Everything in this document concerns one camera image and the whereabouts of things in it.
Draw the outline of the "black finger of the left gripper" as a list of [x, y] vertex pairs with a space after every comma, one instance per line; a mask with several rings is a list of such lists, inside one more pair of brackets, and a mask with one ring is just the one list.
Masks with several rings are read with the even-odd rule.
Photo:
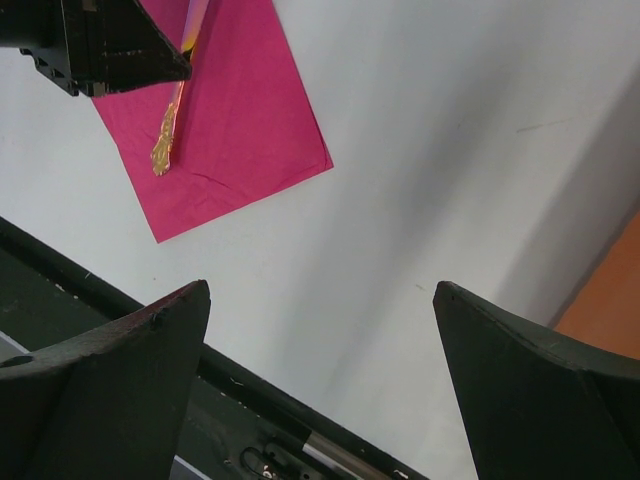
[[192, 67], [138, 1], [1, 3], [1, 46], [71, 96], [187, 80]]

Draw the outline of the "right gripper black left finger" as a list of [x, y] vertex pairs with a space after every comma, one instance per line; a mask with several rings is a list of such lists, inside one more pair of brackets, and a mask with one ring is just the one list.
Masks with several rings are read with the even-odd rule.
[[194, 281], [2, 362], [2, 478], [168, 478], [210, 305]]

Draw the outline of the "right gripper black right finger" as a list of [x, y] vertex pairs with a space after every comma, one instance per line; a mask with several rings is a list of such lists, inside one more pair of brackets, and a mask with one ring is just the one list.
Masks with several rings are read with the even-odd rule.
[[481, 479], [636, 479], [639, 362], [441, 281], [439, 335]]

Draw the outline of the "pink paper napkin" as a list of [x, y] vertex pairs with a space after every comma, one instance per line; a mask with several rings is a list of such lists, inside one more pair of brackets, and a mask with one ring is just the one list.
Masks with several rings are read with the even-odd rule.
[[161, 84], [94, 102], [158, 242], [333, 165], [270, 1], [208, 6], [171, 167], [157, 176], [150, 156], [171, 93]]

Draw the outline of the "orange plastic basin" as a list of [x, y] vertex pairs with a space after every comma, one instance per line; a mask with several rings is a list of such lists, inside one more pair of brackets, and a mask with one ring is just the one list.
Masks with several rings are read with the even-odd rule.
[[626, 226], [555, 330], [600, 349], [639, 357], [639, 218]]

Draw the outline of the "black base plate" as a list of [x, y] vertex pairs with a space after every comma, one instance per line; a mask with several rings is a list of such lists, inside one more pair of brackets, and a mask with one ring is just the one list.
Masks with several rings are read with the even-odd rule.
[[196, 280], [142, 305], [1, 225], [5, 479], [414, 479], [207, 346]]

